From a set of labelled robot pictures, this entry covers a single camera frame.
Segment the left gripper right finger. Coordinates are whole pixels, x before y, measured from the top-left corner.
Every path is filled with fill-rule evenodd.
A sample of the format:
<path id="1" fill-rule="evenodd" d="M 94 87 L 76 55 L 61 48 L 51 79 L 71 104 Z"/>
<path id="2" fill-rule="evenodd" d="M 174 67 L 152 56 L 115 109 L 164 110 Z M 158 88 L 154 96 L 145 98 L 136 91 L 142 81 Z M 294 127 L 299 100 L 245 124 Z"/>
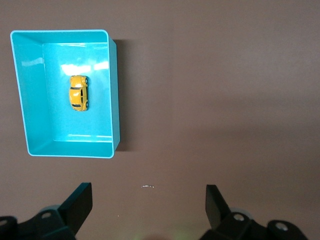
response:
<path id="1" fill-rule="evenodd" d="M 210 229 L 199 240 L 309 240 L 291 222 L 271 220 L 262 226 L 247 214 L 232 211 L 216 185 L 206 186 L 205 212 Z"/>

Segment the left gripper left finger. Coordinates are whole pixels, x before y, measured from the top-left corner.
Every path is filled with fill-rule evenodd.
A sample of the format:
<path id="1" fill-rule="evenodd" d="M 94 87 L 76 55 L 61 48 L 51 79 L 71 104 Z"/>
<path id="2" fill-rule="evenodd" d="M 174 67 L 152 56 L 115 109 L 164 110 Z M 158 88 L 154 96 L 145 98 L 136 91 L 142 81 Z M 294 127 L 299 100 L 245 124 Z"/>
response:
<path id="1" fill-rule="evenodd" d="M 47 206 L 27 221 L 0 216 L 0 240 L 76 240 L 92 208 L 92 184 L 83 182 L 62 204 Z"/>

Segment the yellow beetle toy car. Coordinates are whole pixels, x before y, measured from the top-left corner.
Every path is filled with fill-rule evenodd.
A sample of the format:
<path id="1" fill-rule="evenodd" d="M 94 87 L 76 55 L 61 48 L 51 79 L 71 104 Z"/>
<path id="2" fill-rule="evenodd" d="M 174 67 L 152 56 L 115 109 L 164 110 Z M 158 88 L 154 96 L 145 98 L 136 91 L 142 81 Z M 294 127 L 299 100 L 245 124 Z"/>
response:
<path id="1" fill-rule="evenodd" d="M 69 82 L 69 103 L 71 107 L 79 112 L 87 111 L 89 108 L 89 79 L 84 75 L 72 75 Z"/>

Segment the brown table mat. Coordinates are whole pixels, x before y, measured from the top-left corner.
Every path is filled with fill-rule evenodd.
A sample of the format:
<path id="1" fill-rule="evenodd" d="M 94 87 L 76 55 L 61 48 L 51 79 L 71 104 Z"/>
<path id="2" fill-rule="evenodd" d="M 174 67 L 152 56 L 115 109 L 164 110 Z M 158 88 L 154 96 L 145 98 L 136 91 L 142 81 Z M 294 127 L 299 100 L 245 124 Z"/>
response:
<path id="1" fill-rule="evenodd" d="M 117 45 L 114 157 L 33 157 L 13 30 L 103 29 Z M 78 240 L 198 240 L 206 186 L 261 225 L 320 240 L 320 0 L 0 0 L 0 216 L 82 182 Z"/>

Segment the turquoise plastic bin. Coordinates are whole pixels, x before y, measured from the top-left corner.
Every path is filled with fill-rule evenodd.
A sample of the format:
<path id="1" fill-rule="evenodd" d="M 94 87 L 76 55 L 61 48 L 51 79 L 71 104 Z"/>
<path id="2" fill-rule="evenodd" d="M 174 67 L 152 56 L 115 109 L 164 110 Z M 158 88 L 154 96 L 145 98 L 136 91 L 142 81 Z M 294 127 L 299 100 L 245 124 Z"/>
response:
<path id="1" fill-rule="evenodd" d="M 110 159 L 120 142 L 117 46 L 103 29 L 10 34 L 28 153 Z M 88 77 L 88 110 L 74 110 L 70 77 Z"/>

